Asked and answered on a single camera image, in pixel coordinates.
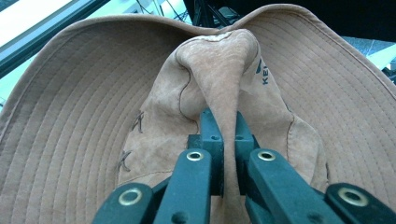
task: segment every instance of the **brown hat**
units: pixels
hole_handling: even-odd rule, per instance
[[[207,106],[225,142],[214,221],[246,220],[236,110],[313,187],[348,182],[395,209],[395,92],[297,6],[262,7],[222,30],[142,15],[82,21],[41,50],[2,111],[0,223],[92,221],[117,185],[169,176]]]

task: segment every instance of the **stitched hat brim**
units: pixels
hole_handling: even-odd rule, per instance
[[[394,209],[396,88],[310,12],[274,5],[220,31],[133,15],[60,32],[0,117],[0,222],[90,222],[167,56],[192,36],[238,28],[257,37],[286,104],[318,130],[331,182],[362,186]]]

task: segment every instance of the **cable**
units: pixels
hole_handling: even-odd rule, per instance
[[[151,14],[151,13],[149,13],[149,12],[146,10],[145,7],[142,6],[142,4],[140,4],[139,0],[136,0],[136,2],[137,2],[137,4],[139,4],[140,10],[142,10],[143,14],[145,14],[145,12],[144,12],[143,10],[145,10],[148,14]]]
[[[177,13],[177,12],[175,11],[175,9],[173,8],[172,4],[171,4],[168,0],[166,0],[166,2],[169,4],[169,7],[171,7],[172,10],[175,12],[176,17],[178,17],[178,19],[179,19],[180,21],[183,21],[183,20],[181,19],[180,15],[178,15],[178,13]]]

